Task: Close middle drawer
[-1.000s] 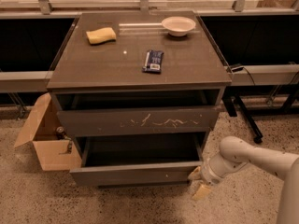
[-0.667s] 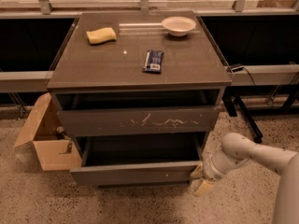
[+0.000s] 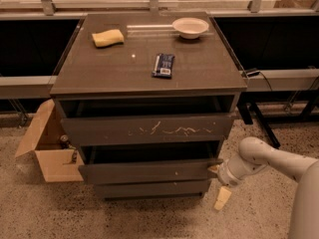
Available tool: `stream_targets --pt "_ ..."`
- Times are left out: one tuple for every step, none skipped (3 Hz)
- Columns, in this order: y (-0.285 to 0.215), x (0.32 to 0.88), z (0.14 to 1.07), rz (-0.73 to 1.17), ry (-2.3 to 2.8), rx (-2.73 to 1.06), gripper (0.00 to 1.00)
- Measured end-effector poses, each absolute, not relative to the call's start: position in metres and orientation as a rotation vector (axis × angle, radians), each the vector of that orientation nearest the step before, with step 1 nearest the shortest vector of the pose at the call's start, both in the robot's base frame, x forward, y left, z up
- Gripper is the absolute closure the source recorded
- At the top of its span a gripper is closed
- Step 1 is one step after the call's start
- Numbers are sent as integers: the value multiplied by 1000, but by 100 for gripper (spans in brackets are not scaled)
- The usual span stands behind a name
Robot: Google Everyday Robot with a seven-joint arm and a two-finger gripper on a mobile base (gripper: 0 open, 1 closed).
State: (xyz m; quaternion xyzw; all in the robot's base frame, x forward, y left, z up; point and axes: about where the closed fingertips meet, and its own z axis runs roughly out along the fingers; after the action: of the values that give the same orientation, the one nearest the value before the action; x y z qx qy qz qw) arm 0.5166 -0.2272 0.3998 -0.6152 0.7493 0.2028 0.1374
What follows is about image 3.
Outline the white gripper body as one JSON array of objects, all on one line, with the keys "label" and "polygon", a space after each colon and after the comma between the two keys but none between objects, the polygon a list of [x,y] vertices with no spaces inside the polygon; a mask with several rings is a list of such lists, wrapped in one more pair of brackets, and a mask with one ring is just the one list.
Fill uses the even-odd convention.
[{"label": "white gripper body", "polygon": [[240,180],[237,179],[228,167],[228,160],[225,160],[217,170],[217,177],[222,185],[235,187],[240,184]]}]

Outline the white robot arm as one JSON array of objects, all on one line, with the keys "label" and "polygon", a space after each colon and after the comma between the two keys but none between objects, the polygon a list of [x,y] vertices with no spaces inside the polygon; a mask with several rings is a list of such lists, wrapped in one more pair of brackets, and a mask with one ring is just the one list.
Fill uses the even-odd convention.
[{"label": "white robot arm", "polygon": [[257,137],[243,139],[237,155],[208,169],[221,183],[213,208],[221,210],[230,198],[231,187],[267,166],[298,183],[288,239],[319,239],[319,160],[276,149]]}]

